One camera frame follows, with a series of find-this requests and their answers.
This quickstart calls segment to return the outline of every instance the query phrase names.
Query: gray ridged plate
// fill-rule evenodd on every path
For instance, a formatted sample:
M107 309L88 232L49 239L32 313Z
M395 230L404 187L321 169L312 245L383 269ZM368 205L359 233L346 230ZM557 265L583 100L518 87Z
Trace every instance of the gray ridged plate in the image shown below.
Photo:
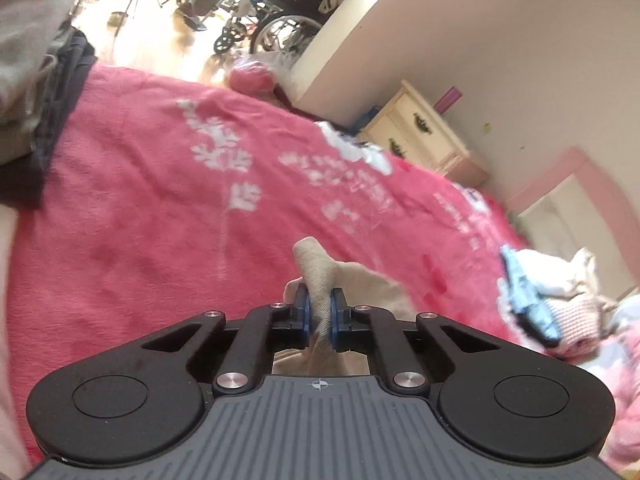
M217 400L164 455L121 468L46 460L31 480L613 480L594 458L550 467L494 462L453 439L427 403L374 377L267 376L255 392Z

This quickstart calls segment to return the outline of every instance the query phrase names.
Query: towel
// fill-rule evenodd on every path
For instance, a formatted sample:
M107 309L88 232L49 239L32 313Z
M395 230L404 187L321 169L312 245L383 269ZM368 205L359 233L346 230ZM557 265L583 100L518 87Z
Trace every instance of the towel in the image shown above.
M540 298L536 286L522 269L518 254L508 245L500 248L509 283L511 309L520 325L537 341L546 348L555 348L560 344L562 331L550 307Z
M287 350L276 355L273 373L280 375L346 376L367 375L367 357L357 352L338 354L329 336L330 303L333 288L341 288L347 304L366 304L390 310L396 319L415 320L416 309L398 282L354 262L332 259L315 238L307 237L293 246L293 255L302 277L287 283L284 302L293 303L300 283L305 283L311 299L311 315L316 327L305 350Z

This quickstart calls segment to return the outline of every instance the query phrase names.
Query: wooden dresser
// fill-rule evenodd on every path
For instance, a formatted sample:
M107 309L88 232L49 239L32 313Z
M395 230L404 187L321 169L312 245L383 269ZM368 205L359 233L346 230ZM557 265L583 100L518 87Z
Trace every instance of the wooden dresser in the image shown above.
M465 187L478 187L489 177L485 165L407 81L359 138L390 151L393 145L405 160Z

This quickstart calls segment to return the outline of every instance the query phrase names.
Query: drawer handle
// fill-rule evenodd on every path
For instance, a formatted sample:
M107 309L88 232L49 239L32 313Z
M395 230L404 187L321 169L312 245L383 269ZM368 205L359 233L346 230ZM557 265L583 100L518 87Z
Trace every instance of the drawer handle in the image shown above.
M400 144L398 144L396 140L393 138L389 139L389 151L393 153L395 156L399 156L400 158L405 158L406 152L402 150L402 147L400 146Z
M427 121L425 121L420 115L417 113L414 114L415 127L418 128L422 133L431 135L433 132L427 126Z

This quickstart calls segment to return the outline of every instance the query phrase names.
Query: beige cloth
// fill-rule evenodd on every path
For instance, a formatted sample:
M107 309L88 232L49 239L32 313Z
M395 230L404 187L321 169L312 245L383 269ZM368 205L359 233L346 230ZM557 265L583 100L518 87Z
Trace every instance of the beige cloth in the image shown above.
M369 373L367 358L356 352L338 354L331 348L330 303L332 288L341 288L347 304L386 308L396 319L415 320L416 310L402 285L354 262L337 262L315 238L304 238L293 246L293 255L302 277L287 283L285 303L293 303L296 290L304 282L311 298L314 324L309 348L276 355L273 373L279 375L345 376Z
M17 218L14 209L0 205L0 479L4 474L12 480L22 478L29 470L9 390L6 340L6 280Z

